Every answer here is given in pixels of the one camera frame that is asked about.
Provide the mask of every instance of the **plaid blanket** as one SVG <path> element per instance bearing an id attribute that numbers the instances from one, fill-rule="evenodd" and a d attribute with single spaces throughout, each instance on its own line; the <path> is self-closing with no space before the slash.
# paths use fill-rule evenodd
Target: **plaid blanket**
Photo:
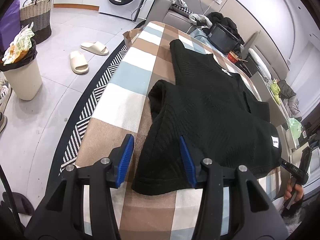
<path id="1" fill-rule="evenodd" d="M 111 189 L 116 221 L 122 240 L 191 239 L 200 207 L 202 189 L 183 189 L 163 195 L 140 195 L 131 189 L 141 148 L 151 126 L 148 93 L 159 79 L 175 83 L 169 43 L 180 39 L 185 48 L 213 54 L 229 72 L 239 73 L 258 100 L 251 80 L 226 57 L 189 35 L 159 22 L 150 22 L 138 35 L 105 88 L 90 119 L 76 159 L 76 165 L 92 165 L 107 157 L 131 133 L 135 139 L 126 181 Z M 280 169 L 259 179 L 270 198 L 279 191 Z M 84 191 L 84 221 L 90 234 L 89 187 Z M 224 188 L 221 234 L 228 231 L 229 191 Z"/>

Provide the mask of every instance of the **paper bag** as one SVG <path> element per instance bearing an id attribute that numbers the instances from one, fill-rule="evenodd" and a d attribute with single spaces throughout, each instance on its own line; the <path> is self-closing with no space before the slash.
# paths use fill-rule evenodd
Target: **paper bag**
<path id="1" fill-rule="evenodd" d="M 124 37 L 124 43 L 127 46 L 127 49 L 129 49 L 132 45 L 132 43 L 135 41 L 135 39 L 139 36 L 139 34 L 143 31 L 143 27 L 133 29 L 131 31 L 125 32 L 123 34 Z"/>

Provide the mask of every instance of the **human hand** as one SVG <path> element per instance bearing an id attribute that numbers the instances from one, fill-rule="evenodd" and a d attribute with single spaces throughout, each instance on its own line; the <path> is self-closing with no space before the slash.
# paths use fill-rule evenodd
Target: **human hand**
<path id="1" fill-rule="evenodd" d="M 302 199 L 303 197 L 303 187 L 299 184 L 296 184 L 294 186 L 295 190 L 298 192 L 297 196 L 295 198 L 295 200 L 293 201 L 293 204 L 295 204 L 297 201 L 299 201 L 300 199 Z M 287 189 L 284 193 L 284 200 L 288 200 L 291 198 L 291 192 L 292 192 L 292 187 L 291 187 L 291 179 L 288 180 L 288 184 L 287 184 Z"/>

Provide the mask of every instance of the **green plastic bag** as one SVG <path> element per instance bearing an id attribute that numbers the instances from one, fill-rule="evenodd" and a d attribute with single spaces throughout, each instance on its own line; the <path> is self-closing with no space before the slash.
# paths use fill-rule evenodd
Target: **green plastic bag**
<path id="1" fill-rule="evenodd" d="M 295 118 L 290 118 L 288 120 L 288 124 L 292 133 L 292 137 L 294 140 L 297 140 L 303 130 L 302 124 Z"/>

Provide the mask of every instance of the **white tag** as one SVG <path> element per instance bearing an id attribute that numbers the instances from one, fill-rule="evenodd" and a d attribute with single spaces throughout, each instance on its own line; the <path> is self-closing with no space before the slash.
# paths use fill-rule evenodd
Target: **white tag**
<path id="1" fill-rule="evenodd" d="M 231 76 L 230 73 L 229 73 L 228 71 L 226 71 L 224 68 L 222 68 L 221 70 L 222 70 L 223 72 L 227 73 L 229 76 Z"/>
<path id="2" fill-rule="evenodd" d="M 279 138 L 271 136 L 273 146 L 279 148 Z"/>

